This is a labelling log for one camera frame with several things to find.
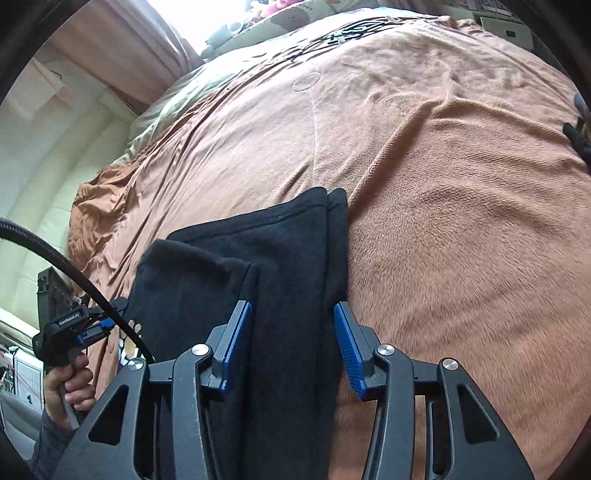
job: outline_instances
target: blue clip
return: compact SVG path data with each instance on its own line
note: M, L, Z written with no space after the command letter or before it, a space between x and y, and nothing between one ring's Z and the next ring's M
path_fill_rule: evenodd
M385 374L374 364L379 340L370 327L359 325L346 301L335 305L335 333L351 388L363 401L384 393Z

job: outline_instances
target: metal screw head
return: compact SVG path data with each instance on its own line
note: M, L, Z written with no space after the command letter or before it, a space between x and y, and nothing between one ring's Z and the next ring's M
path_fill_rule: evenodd
M448 370L457 370L457 367L459 367L453 358L446 358L441 364L443 365L443 368L447 368Z
M129 362L127 362L127 366L130 370L139 370L144 366L144 361L141 358L132 358Z
M396 349L388 343L382 343L381 345L378 345L378 353L380 355L389 356L392 355L395 351Z
M205 343L198 343L193 348L191 348L191 352L193 353L193 355L197 356L207 355L207 353L209 352L209 347L205 345Z

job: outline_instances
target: orange blanket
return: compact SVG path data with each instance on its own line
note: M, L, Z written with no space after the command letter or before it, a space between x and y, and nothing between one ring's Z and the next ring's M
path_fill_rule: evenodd
M70 257L126 295L155 238L342 187L358 320L412 358L459 359L546 479L590 413L591 179L561 133L573 84L447 17L286 56L84 184ZM92 351L99 390L117 335ZM361 477L373 413L344 382L331 478Z

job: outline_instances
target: wire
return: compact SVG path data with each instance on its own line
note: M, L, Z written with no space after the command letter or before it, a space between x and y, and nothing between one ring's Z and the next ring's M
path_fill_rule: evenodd
M96 288L80 270L72 265L66 257L43 240L43 238L40 238L33 232L30 232L11 220L2 217L0 217L0 238L4 238L9 242L13 242L36 253L60 270L64 275L69 277L72 282L84 290L89 297L93 299L101 309L103 309L103 312L105 312L117 324L117 326L131 338L139 351L142 352L146 362L149 364L155 362L154 357L144 341L135 333L133 328L127 324L121 315L119 315L119 313L113 308L113 305L110 304L99 289Z

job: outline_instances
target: finger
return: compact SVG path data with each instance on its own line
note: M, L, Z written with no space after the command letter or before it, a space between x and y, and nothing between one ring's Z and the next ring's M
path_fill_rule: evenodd
M580 93L574 96L574 106L586 122L591 122L591 112Z
M579 140L580 137L582 137L581 132L579 132L568 122L563 124L562 132L566 135L566 137L570 140L571 143L576 142L577 140Z
M74 390L78 390L79 388L88 385L88 383L92 381L92 377L92 371L88 368L76 372L76 375L66 382L66 391L73 392Z
M579 157L581 157L587 165L591 166L591 146L583 134L568 123L563 125L562 131L570 140L571 145L575 152L579 154Z
M81 353L76 357L74 362L76 364L76 370L82 370L84 367L88 366L89 360L88 356L85 353Z
M84 402L85 400L90 400L94 398L96 394L95 386L94 385L86 385L83 388L79 388L76 391L67 393L64 398L66 402L71 405L78 405L79 403Z
M92 407L95 406L95 404L96 404L95 398L88 398L84 402L74 405L74 409L76 409L78 411L89 411Z
M48 391L58 391L60 385L69 380L73 374L74 369L71 365L55 367L45 376L44 388Z

